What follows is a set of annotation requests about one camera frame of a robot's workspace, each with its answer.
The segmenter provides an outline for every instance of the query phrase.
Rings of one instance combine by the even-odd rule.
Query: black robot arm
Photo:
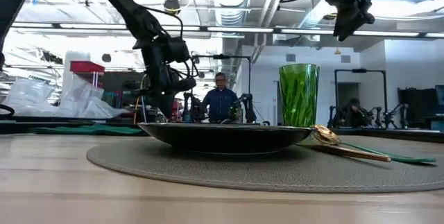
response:
[[[0,0],[3,8],[0,16],[0,71],[4,63],[2,54],[3,41],[14,22],[17,13],[25,0]],[[174,96],[178,92],[187,91],[196,86],[196,81],[189,74],[180,79],[181,75],[170,68],[171,62],[186,62],[189,52],[185,41],[180,37],[171,37],[160,25],[159,21],[145,8],[133,0],[108,0],[125,20],[127,29],[136,38],[134,49],[141,49],[146,75],[149,77],[148,88],[141,90],[146,103],[160,108],[169,118],[173,109]]]
[[[247,123],[254,123],[256,121],[256,114],[253,109],[253,95],[242,94],[232,105],[234,107],[241,107],[241,103],[243,103],[245,107],[245,118]]]

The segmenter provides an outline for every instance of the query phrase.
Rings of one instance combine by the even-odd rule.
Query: black bowl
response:
[[[149,135],[173,147],[226,154],[267,153],[307,138],[314,129],[204,123],[141,123]]]

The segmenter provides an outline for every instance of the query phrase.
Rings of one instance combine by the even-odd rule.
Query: desk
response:
[[[423,119],[429,122],[431,130],[439,130],[441,132],[444,132],[444,114],[423,117]]]
[[[444,219],[444,191],[365,195],[214,189],[122,175],[85,158],[99,144],[147,138],[1,135],[1,224],[428,224]],[[399,140],[386,145],[422,152],[436,147]]]

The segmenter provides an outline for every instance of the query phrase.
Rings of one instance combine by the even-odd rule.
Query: clear plastic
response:
[[[15,110],[15,116],[27,117],[69,117],[109,119],[127,113],[124,109],[114,109],[103,102],[103,89],[74,75],[69,89],[61,98],[60,107],[48,103],[53,88],[46,83],[29,79],[19,79],[11,86],[4,105]]]

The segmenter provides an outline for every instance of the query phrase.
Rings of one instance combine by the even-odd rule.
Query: green glass vase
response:
[[[312,127],[316,122],[319,67],[290,64],[279,69],[284,124]]]

